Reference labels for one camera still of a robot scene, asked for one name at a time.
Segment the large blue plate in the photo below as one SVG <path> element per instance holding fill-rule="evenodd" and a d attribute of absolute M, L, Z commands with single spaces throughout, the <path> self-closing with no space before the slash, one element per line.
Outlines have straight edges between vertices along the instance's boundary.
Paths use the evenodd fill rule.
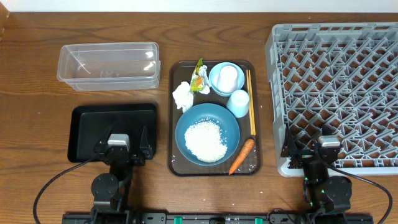
<path fill-rule="evenodd" d="M 219 125 L 223 143 L 228 148 L 222 159 L 212 163 L 199 161 L 185 146 L 184 134 L 188 127 L 206 120 Z M 215 166 L 227 161 L 237 150 L 239 139 L 240 129 L 236 118 L 226 108 L 212 103 L 193 106 L 180 117 L 175 127 L 175 142 L 179 151 L 190 162 L 200 166 Z"/>

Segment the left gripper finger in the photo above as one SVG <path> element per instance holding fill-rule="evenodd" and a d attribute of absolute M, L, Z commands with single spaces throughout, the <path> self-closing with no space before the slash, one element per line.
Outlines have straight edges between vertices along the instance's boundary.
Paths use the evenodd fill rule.
<path fill-rule="evenodd" d="M 103 137 L 101 137 L 101 139 L 98 142 L 98 146 L 100 149 L 104 149 L 107 147 L 108 145 L 108 139 L 110 137 L 110 135 L 112 134 L 112 130 L 113 130 L 113 125 L 110 124 L 105 131 L 105 134 L 103 135 Z"/>
<path fill-rule="evenodd" d="M 144 126 L 143 130 L 142 130 L 140 150 L 142 152 L 150 152 L 150 144 L 149 144 L 149 140 L 148 140 L 148 132 L 147 132 L 146 126 Z"/>

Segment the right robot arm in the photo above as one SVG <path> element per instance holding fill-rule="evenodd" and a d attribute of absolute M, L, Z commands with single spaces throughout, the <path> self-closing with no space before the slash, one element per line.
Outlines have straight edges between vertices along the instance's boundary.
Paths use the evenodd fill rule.
<path fill-rule="evenodd" d="M 338 158 L 342 147 L 339 139 L 327 128 L 311 149 L 299 149 L 289 128 L 281 157 L 290 158 L 288 168 L 303 170 L 303 194 L 312 208 L 295 217 L 294 223 L 346 223 L 345 211 L 351 208 L 352 182 L 342 176 L 330 176 L 328 169 Z"/>

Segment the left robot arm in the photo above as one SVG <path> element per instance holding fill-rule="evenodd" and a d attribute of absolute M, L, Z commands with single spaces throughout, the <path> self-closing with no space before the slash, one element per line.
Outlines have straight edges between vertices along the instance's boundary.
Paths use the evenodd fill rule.
<path fill-rule="evenodd" d="M 126 202 L 135 166 L 144 166 L 154 156 L 148 129 L 143 127 L 139 145 L 132 147 L 127 134 L 113 133 L 108 128 L 95 144 L 96 158 L 109 166 L 109 172 L 98 175 L 91 185 L 94 196 L 90 223 L 136 223 L 137 216 Z"/>

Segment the orange carrot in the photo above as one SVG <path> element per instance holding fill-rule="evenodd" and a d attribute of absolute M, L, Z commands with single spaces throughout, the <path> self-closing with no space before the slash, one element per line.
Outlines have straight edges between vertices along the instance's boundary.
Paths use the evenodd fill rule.
<path fill-rule="evenodd" d="M 237 158 L 234 160 L 231 167 L 229 168 L 229 173 L 228 173 L 229 175 L 233 174 L 239 168 L 239 166 L 243 163 L 243 161 L 248 156 L 248 154 L 251 152 L 251 150 L 253 149 L 254 146 L 255 146 L 255 142 L 254 142 L 253 138 L 249 138 L 246 140 L 239 155 L 237 156 Z"/>

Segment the white rice pile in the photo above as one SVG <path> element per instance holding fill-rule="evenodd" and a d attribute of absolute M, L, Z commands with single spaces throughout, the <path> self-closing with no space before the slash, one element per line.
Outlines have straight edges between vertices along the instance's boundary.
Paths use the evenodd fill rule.
<path fill-rule="evenodd" d="M 201 121 L 189 126 L 184 138 L 187 149 L 202 162 L 219 161 L 228 149 L 223 143 L 219 125 L 212 121 Z"/>

